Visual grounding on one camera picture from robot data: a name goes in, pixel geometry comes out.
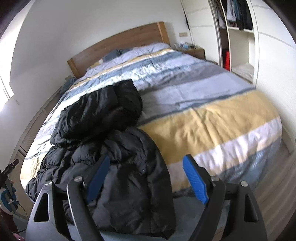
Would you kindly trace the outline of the striped blue yellow duvet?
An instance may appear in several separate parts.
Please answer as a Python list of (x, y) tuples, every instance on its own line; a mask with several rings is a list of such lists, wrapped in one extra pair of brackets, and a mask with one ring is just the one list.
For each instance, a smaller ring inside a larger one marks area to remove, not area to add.
[(181, 160), (191, 154), (212, 175), (255, 188), (280, 148), (280, 115), (251, 84), (223, 68), (165, 43), (138, 47), (76, 80), (38, 131), (21, 169), (21, 185), (35, 178), (51, 148), (61, 112), (96, 90), (131, 79), (143, 103), (137, 125), (156, 143), (173, 191), (189, 187)]

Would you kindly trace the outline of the hanging clothes in wardrobe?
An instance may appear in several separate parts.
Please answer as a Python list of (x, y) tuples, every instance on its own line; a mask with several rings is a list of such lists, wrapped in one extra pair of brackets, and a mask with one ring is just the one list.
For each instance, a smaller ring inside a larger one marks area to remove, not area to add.
[(228, 27), (253, 30), (250, 9), (245, 0), (212, 1), (214, 16), (220, 29)]

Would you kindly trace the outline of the white wardrobe with shelves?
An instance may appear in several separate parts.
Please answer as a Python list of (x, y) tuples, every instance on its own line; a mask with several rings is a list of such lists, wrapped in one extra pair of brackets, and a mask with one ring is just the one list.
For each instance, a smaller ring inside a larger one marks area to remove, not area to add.
[(264, 1), (247, 1), (253, 30), (220, 29), (212, 1), (182, 1), (192, 44), (205, 50), (206, 60), (223, 67), (223, 50), (230, 52), (230, 72), (253, 85), (277, 79), (295, 83), (295, 41)]

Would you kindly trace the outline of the wooden headboard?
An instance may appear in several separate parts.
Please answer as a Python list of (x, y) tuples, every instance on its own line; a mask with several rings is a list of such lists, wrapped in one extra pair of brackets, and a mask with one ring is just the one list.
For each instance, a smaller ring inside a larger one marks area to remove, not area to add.
[(170, 44), (164, 22), (156, 22), (129, 29), (108, 37), (78, 53), (67, 61), (74, 77), (85, 75), (86, 69), (115, 49), (140, 47), (152, 43)]

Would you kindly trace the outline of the wall socket plate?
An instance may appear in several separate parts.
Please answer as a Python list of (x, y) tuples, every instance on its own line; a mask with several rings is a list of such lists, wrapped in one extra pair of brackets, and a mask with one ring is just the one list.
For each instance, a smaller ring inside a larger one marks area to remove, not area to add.
[(182, 37), (187, 37), (188, 36), (188, 33), (187, 32), (181, 32), (179, 33), (179, 37), (182, 38)]

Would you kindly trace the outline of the wooden nightstand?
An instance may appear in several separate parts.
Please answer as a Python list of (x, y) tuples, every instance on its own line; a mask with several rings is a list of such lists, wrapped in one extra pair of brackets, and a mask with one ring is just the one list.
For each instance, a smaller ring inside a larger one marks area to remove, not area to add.
[(206, 59), (205, 50), (203, 48), (189, 48), (189, 49), (182, 49), (181, 51), (201, 60)]

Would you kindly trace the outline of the red item on shelf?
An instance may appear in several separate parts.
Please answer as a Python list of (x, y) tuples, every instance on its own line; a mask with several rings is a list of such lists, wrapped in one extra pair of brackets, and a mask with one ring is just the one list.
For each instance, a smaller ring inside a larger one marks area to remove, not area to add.
[(230, 71), (230, 52), (229, 50), (223, 50), (223, 68)]

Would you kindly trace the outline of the dark blue pillow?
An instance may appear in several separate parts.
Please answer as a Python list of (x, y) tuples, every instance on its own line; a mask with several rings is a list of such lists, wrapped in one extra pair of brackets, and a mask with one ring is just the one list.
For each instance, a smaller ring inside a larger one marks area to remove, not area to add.
[(106, 54), (104, 57), (102, 57), (103, 62), (108, 62), (114, 58), (117, 58), (121, 55), (123, 55), (126, 52), (131, 51), (132, 48), (128, 48), (128, 49), (115, 49), (113, 51), (111, 51), (110, 53)]

